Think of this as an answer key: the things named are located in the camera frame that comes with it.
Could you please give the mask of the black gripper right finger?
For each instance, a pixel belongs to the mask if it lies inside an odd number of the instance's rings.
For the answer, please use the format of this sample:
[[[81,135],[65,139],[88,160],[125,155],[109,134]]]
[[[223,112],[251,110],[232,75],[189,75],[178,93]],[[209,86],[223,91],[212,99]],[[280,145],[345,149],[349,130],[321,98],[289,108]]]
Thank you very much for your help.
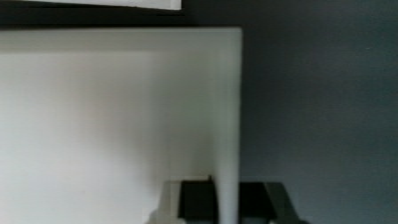
[[[296,211],[281,182],[242,182],[239,224],[310,224]]]

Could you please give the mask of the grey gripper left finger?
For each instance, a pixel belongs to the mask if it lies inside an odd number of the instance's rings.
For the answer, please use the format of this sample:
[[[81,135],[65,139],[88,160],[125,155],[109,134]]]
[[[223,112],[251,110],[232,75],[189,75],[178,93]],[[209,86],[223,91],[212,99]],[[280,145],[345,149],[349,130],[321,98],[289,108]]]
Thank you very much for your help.
[[[219,199],[212,180],[166,182],[159,208],[146,224],[219,224]]]

